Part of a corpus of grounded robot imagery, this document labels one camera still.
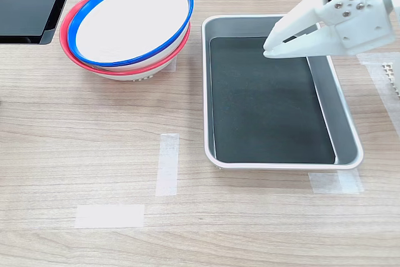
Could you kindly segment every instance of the bowl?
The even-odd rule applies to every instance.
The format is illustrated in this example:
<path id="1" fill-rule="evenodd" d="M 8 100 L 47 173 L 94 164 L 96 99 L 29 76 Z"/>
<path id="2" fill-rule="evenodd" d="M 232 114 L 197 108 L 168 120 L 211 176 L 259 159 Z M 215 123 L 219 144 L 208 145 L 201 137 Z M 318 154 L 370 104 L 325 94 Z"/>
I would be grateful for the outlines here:
<path id="1" fill-rule="evenodd" d="M 147 66 L 179 46 L 192 12 L 193 0 L 89 0 L 71 21 L 69 48 L 95 67 Z"/>
<path id="2" fill-rule="evenodd" d="M 107 70 L 101 70 L 94 68 L 88 64 L 85 64 L 84 62 L 81 62 L 78 60 L 77 57 L 73 55 L 71 52 L 69 45 L 68 45 L 68 27 L 71 21 L 73 20 L 74 16 L 76 13 L 80 10 L 81 7 L 84 6 L 85 3 L 87 3 L 89 0 L 82 0 L 79 3 L 77 3 L 65 16 L 64 20 L 61 23 L 60 27 L 60 43 L 62 50 L 65 52 L 67 57 L 77 64 L 78 66 L 96 73 L 99 76 L 102 76 L 104 78 L 110 78 L 110 79 L 115 79 L 119 81 L 134 81 L 138 79 L 143 79 L 143 78 L 148 78 L 152 76 L 153 74 L 157 73 L 158 71 L 164 69 L 166 66 L 168 66 L 171 61 L 178 55 L 178 53 L 183 49 L 185 46 L 186 42 L 189 39 L 190 35 L 190 30 L 191 30 L 191 25 L 190 23 L 188 24 L 188 29 L 186 31 L 185 36 L 183 37 L 182 42 L 180 45 L 171 53 L 169 54 L 166 58 L 143 68 L 140 69 L 135 69 L 131 71 L 107 71 Z"/>

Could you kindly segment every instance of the silver tray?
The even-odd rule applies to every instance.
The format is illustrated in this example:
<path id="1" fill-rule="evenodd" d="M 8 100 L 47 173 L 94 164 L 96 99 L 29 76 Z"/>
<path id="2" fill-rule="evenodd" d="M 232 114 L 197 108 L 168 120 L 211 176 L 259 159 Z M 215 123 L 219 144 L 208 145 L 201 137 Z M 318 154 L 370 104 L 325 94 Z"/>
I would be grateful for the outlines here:
<path id="1" fill-rule="evenodd" d="M 220 155 L 218 155 L 219 151 L 216 147 L 219 141 L 216 140 L 216 135 L 214 134 L 217 128 L 215 128 L 216 124 L 214 124 L 214 110 L 216 108 L 213 107 L 215 104 L 213 103 L 213 74 L 211 72 L 211 54 L 213 53 L 211 41 L 215 38 L 266 37 L 280 18 L 282 18 L 282 15 L 214 16 L 203 22 L 204 145 L 206 155 L 213 164 L 222 169 L 330 170 L 355 168 L 363 160 L 363 148 L 331 58 L 325 56 L 306 58 L 306 64 L 309 67 L 307 72 L 311 72 L 312 77 L 310 76 L 310 78 L 312 78 L 311 82 L 314 82 L 313 89 L 317 96 L 318 109 L 323 117 L 324 126 L 329 134 L 332 151 L 334 152 L 334 158 L 331 163 L 305 163 L 304 161 L 298 163 L 297 161 L 291 161 L 288 163 L 268 160 L 250 162 L 251 159 L 239 162 L 219 159 Z M 317 29 L 318 25 L 315 25 L 300 34 L 311 33 Z M 233 153 L 236 151 L 240 151 L 240 149 L 232 149 Z"/>

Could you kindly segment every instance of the clear tape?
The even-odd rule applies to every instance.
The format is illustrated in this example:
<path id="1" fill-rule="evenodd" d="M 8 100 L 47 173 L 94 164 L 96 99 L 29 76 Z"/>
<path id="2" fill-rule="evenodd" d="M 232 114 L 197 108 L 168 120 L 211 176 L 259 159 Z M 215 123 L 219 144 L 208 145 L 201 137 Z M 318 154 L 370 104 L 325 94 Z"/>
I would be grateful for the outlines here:
<path id="1" fill-rule="evenodd" d="M 94 204 L 78 206 L 75 228 L 142 228 L 143 204 Z"/>
<path id="2" fill-rule="evenodd" d="M 337 173 L 309 173 L 312 191 L 317 194 L 359 194 L 364 187 L 357 169 Z"/>
<path id="3" fill-rule="evenodd" d="M 166 66 L 161 72 L 175 72 L 176 71 L 176 61 L 178 60 L 178 57 L 175 57 L 172 59 L 171 63 Z"/>
<path id="4" fill-rule="evenodd" d="M 396 60 L 396 64 L 400 63 L 400 60 L 398 60 L 400 53 L 362 53 L 358 54 L 357 57 L 360 64 L 367 67 L 393 126 L 400 135 L 400 99 L 383 66 L 384 64 L 395 63 Z M 396 81 L 396 77 L 400 80 L 400 74 L 394 72 L 393 75 L 394 81 Z"/>
<path id="5" fill-rule="evenodd" d="M 179 134 L 162 134 L 158 159 L 156 196 L 177 193 Z"/>

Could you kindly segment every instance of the tray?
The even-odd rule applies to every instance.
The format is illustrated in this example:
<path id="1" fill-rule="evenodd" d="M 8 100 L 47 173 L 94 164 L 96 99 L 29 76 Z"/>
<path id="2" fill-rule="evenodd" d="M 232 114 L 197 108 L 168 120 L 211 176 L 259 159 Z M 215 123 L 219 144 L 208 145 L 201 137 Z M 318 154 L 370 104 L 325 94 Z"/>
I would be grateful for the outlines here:
<path id="1" fill-rule="evenodd" d="M 224 169 L 355 168 L 363 149 L 330 57 L 263 57 L 281 17 L 204 21 L 206 155 Z"/>

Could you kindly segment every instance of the wooden table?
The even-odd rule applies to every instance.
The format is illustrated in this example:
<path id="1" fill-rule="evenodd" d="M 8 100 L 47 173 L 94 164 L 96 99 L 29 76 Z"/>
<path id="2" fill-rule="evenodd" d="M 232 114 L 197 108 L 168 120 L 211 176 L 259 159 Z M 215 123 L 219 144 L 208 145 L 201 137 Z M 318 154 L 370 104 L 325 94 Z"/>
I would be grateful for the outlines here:
<path id="1" fill-rule="evenodd" d="M 305 171 L 220 171 L 204 154 L 202 21 L 299 1 L 195 0 L 177 71 L 139 83 L 77 67 L 58 33 L 0 46 L 0 266 L 400 266 L 399 137 L 356 58 L 334 64 L 365 150 L 363 193 L 314 194 Z M 180 135 L 178 189 L 155 197 L 163 133 Z M 75 229 L 89 204 L 144 204 L 144 227 Z"/>

